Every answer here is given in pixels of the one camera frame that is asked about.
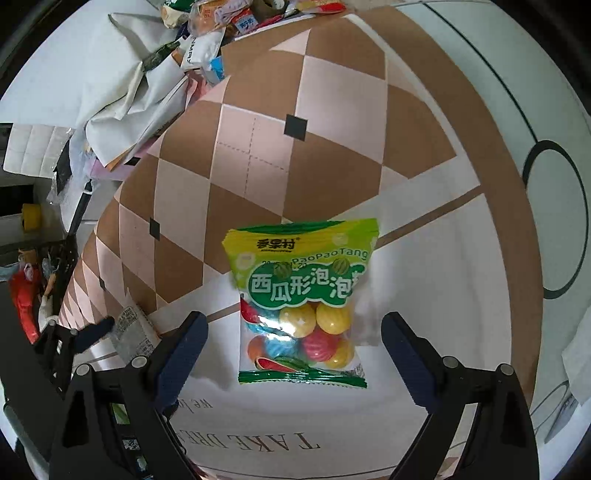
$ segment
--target green candy package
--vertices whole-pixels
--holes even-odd
[[[230,230],[222,242],[240,292],[241,384],[366,388],[350,297],[378,239],[376,219]]]

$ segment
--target white plastic bag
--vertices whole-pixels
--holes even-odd
[[[217,57],[225,31],[226,29],[222,28],[192,39],[183,57],[181,69],[186,72],[209,65],[209,62]]]

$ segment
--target brand logo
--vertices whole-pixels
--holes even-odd
[[[256,241],[256,247],[261,251],[288,251],[291,252],[296,247],[296,238],[261,238]]]

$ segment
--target food label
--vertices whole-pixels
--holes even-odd
[[[254,303],[266,309],[299,306],[307,301],[323,301],[335,307],[342,306],[353,291],[359,277],[365,272],[361,263],[351,265],[345,258],[333,263],[299,265],[299,259],[289,263],[263,263],[251,274],[248,292]]]

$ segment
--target metal screw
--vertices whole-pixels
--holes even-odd
[[[81,377],[86,375],[88,372],[90,372],[90,365],[88,364],[82,364],[81,366],[76,368],[76,374],[80,375]]]
[[[510,376],[515,373],[515,369],[513,369],[513,367],[509,364],[501,364],[501,372],[503,372],[507,376]]]
[[[460,362],[457,361],[457,358],[454,356],[444,356],[443,357],[443,365],[448,368],[456,368]]]
[[[148,363],[148,359],[144,356],[137,356],[131,361],[131,366],[134,368],[142,368]]]

